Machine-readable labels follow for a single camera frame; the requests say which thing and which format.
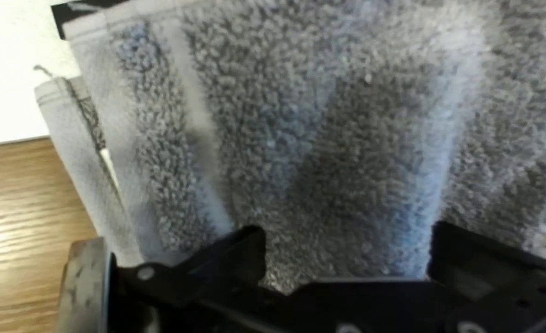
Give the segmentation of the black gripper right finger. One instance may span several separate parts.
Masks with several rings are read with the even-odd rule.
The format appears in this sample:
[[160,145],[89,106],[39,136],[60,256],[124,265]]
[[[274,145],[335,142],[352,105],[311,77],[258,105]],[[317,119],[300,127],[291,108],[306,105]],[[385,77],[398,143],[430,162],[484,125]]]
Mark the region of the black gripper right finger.
[[546,258],[448,221],[434,228],[434,278],[452,280],[456,273],[469,273],[480,280],[504,282],[532,269],[546,269]]

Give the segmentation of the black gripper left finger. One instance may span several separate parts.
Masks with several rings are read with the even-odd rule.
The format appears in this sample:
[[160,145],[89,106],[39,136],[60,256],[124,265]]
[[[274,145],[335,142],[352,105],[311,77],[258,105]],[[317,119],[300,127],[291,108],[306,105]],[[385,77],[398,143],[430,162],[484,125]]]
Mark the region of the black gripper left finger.
[[258,225],[243,227],[184,260],[180,269],[204,278],[256,284],[267,271],[267,232]]

